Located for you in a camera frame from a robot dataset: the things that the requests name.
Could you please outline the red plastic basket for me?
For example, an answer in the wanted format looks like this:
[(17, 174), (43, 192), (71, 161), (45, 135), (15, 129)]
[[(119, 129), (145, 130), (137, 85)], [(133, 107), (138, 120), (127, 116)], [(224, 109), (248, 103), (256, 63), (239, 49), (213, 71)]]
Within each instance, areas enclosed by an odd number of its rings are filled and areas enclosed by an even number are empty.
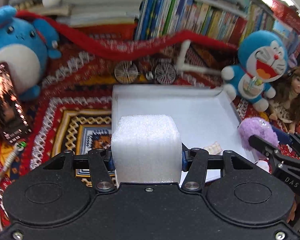
[(272, 0), (271, 10), (276, 18), (300, 34), (300, 17), (298, 13), (281, 0)]

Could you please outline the brown haired doll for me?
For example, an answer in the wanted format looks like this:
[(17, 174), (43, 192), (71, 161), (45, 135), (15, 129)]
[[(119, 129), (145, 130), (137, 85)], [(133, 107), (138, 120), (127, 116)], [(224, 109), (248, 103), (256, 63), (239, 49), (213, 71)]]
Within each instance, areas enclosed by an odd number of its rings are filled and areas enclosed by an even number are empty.
[(300, 123), (300, 67), (287, 72), (274, 86), (276, 95), (269, 100), (271, 120), (280, 120), (294, 133)]

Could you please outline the row of upright books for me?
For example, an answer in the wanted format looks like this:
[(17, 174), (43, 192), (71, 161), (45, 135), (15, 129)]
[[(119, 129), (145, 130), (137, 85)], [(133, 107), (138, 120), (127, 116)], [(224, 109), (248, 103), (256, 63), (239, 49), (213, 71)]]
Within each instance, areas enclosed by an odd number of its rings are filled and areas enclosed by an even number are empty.
[[(300, 17), (300, 0), (281, 0)], [(136, 40), (189, 30), (233, 45), (259, 30), (272, 31), (300, 60), (300, 34), (276, 18), (272, 0), (143, 0)]]

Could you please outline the blue round plush toy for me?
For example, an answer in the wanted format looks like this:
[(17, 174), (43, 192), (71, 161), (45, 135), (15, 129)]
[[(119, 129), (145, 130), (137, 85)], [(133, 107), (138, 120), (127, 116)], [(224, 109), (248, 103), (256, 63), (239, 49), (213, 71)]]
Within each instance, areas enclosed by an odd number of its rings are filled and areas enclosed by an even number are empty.
[(16, 17), (17, 10), (0, 7), (0, 63), (6, 62), (20, 100), (37, 98), (48, 59), (58, 59), (59, 35), (41, 18), (32, 22)]

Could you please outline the miniature bicycle model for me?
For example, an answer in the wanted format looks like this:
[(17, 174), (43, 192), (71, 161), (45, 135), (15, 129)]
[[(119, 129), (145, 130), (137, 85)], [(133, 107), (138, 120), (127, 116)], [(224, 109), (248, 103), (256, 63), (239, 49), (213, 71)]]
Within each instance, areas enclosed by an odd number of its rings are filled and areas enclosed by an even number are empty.
[(133, 84), (142, 75), (147, 81), (171, 85), (177, 78), (177, 71), (171, 59), (155, 57), (121, 61), (114, 67), (115, 79), (120, 84)]

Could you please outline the stack of books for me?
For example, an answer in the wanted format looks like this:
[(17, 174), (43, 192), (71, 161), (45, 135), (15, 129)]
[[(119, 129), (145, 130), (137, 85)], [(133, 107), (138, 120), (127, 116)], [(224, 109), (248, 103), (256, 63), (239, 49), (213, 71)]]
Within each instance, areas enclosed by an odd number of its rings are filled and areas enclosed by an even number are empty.
[(41, 3), (28, 11), (50, 16), (71, 27), (102, 24), (133, 24), (140, 15), (142, 0), (61, 0), (60, 5), (46, 8)]

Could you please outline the pink plaid tissue pack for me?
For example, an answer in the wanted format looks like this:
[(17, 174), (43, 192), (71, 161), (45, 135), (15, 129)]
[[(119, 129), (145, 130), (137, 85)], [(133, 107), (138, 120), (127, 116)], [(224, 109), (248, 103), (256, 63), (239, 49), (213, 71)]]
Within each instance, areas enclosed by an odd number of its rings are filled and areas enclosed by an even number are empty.
[(219, 155), (222, 152), (222, 148), (217, 141), (212, 145), (205, 146), (204, 150), (206, 150), (210, 155)]

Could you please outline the Doraemon plush toy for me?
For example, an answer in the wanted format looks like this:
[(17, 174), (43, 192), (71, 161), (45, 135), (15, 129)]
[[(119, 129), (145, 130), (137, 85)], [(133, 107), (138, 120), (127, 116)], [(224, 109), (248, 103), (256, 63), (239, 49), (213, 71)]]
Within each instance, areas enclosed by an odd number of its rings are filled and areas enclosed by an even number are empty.
[(240, 96), (258, 112), (269, 107), (276, 90), (271, 83), (281, 78), (288, 67), (288, 54), (274, 33), (259, 30), (243, 40), (237, 52), (238, 63), (221, 71), (224, 90), (230, 100)]

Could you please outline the purple fluffy plush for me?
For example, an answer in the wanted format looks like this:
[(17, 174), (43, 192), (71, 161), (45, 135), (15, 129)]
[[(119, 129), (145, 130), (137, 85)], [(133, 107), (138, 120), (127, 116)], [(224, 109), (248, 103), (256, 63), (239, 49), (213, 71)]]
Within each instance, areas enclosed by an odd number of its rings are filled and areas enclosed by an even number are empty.
[(258, 158), (258, 160), (265, 160), (266, 157), (262, 153), (258, 152), (257, 150), (254, 150), (249, 145), (250, 136), (257, 135), (262, 139), (264, 139), (265, 141), (272, 144), (273, 146), (277, 147), (279, 145), (277, 134), (274, 132), (271, 124), (259, 117), (244, 119), (238, 127), (238, 133), (243, 148), (247, 151), (252, 152), (254, 157)]

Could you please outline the white foam block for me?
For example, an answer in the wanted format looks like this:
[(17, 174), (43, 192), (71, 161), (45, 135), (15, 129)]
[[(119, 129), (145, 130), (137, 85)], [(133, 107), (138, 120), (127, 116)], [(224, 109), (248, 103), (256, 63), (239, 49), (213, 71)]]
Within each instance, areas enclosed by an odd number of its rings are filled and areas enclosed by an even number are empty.
[(111, 137), (116, 180), (121, 183), (178, 183), (181, 136), (168, 115), (123, 116)]

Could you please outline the blue patterned scrunchie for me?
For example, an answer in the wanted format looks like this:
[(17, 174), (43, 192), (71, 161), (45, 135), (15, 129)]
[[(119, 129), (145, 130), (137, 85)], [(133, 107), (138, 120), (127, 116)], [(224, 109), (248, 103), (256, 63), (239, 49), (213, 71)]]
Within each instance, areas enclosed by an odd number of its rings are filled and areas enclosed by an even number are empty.
[(277, 135), (279, 144), (290, 145), (291, 140), (288, 133), (276, 128), (275, 126), (272, 126), (272, 129)]

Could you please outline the smartphone with lit screen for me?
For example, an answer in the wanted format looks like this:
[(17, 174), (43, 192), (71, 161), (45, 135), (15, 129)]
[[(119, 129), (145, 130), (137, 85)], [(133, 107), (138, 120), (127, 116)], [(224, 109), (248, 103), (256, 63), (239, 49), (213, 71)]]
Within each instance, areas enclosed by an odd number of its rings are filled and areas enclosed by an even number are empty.
[(0, 135), (14, 144), (31, 133), (30, 124), (13, 87), (8, 64), (0, 63)]

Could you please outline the white pink towel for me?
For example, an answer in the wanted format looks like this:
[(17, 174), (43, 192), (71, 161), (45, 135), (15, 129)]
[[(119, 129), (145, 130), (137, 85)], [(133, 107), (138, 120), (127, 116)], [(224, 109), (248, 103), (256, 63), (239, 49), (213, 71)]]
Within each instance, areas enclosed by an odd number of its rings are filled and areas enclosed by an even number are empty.
[(263, 169), (264, 171), (270, 173), (270, 167), (267, 161), (265, 160), (258, 160), (255, 162), (255, 165), (259, 168)]

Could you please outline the white pvc pipe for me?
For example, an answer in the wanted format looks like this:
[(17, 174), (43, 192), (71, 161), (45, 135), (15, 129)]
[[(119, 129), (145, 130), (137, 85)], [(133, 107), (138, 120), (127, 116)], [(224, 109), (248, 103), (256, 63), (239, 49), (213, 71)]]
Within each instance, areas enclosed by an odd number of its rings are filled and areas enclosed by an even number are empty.
[(199, 56), (191, 49), (191, 41), (186, 40), (181, 44), (180, 51), (175, 63), (175, 70), (177, 74), (184, 72), (193, 72), (199, 74), (207, 74), (220, 76), (221, 71), (208, 68), (206, 64), (199, 58)]

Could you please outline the white shallow box tray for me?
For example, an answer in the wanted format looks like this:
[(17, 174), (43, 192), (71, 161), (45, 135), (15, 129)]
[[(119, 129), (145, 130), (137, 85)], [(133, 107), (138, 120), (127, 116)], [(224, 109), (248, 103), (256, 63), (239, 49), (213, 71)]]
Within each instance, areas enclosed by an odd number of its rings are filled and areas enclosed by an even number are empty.
[(251, 162), (257, 158), (242, 146), (239, 117), (221, 89), (163, 85), (116, 85), (112, 95), (112, 133), (123, 116), (168, 115), (181, 145), (204, 148), (218, 142)]

